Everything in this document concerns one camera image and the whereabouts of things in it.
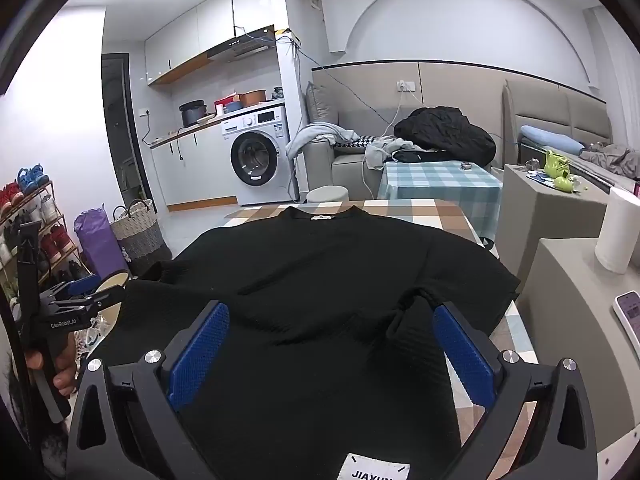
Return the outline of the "person's left hand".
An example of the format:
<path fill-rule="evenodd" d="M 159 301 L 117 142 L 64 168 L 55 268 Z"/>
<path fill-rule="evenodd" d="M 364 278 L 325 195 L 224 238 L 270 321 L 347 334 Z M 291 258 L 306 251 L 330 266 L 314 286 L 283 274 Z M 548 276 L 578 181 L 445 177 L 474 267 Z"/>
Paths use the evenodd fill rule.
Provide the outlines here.
<path fill-rule="evenodd" d="M 43 356 L 36 350 L 26 351 L 25 360 L 30 370 L 41 370 L 43 367 Z M 73 333 L 67 335 L 66 347 L 55 359 L 55 369 L 52 384 L 62 396 L 68 398 L 76 387 L 76 340 Z"/>

